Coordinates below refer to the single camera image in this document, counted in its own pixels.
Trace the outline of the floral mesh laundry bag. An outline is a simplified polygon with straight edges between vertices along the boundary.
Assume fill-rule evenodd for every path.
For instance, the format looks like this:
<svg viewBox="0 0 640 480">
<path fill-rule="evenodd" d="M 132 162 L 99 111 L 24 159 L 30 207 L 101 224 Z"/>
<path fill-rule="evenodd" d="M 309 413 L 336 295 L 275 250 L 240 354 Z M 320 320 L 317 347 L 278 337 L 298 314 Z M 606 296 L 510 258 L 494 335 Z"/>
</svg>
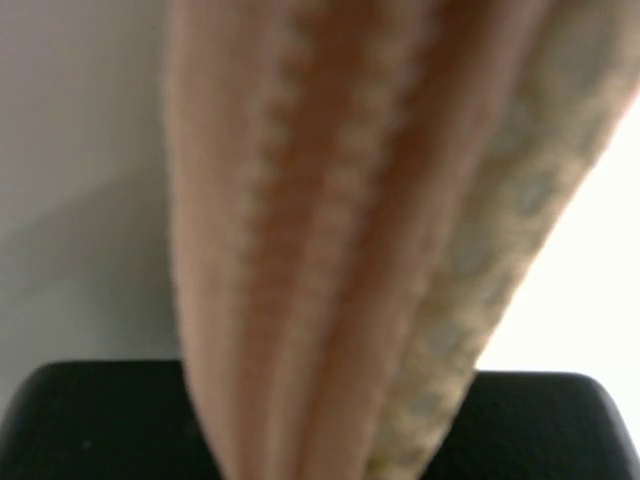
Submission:
<svg viewBox="0 0 640 480">
<path fill-rule="evenodd" d="M 186 380 L 226 479 L 415 479 L 639 84 L 635 1 L 174 1 Z"/>
</svg>

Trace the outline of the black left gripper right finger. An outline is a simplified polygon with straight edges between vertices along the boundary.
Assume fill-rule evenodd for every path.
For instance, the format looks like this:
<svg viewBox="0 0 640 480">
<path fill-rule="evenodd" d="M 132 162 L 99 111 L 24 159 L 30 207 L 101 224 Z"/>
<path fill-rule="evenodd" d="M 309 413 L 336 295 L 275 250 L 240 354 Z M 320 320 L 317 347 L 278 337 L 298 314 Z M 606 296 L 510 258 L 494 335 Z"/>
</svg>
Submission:
<svg viewBox="0 0 640 480">
<path fill-rule="evenodd" d="M 483 371 L 425 480 L 637 480 L 609 393 L 577 373 Z"/>
</svg>

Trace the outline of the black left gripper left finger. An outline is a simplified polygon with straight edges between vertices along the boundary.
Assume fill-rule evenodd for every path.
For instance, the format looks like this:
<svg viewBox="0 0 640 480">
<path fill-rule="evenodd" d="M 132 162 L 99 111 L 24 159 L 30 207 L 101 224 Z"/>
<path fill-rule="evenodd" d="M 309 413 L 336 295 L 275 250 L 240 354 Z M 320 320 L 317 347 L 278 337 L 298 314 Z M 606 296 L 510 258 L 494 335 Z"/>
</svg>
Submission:
<svg viewBox="0 0 640 480">
<path fill-rule="evenodd" d="M 176 360 L 45 364 L 1 421 L 4 480 L 219 476 Z"/>
</svg>

